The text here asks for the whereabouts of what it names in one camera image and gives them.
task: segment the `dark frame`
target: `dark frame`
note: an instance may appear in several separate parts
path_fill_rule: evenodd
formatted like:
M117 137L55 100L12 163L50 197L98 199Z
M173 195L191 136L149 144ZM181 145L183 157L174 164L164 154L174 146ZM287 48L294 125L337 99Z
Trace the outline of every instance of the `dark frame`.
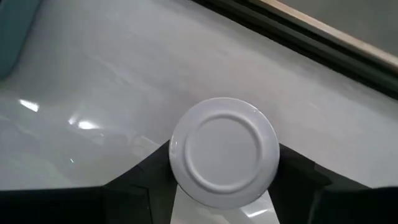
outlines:
M193 1L398 100L398 64L350 45L261 0Z

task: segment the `white tabletop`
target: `white tabletop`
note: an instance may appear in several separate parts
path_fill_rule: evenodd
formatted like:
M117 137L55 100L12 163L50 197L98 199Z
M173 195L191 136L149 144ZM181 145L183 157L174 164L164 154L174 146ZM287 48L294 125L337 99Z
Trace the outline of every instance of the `white tabletop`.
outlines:
M199 101L259 108L279 141L371 187L398 184L398 103L190 0L44 0L0 87L0 189L105 184ZM277 223L269 196L172 223Z

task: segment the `white plate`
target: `white plate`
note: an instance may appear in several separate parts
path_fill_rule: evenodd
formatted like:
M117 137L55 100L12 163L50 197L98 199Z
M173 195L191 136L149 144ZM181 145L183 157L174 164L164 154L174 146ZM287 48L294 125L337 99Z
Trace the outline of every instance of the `white plate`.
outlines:
M215 208L238 208L260 197L279 163L267 118L232 98L202 101L185 113L170 140L170 163L181 188Z

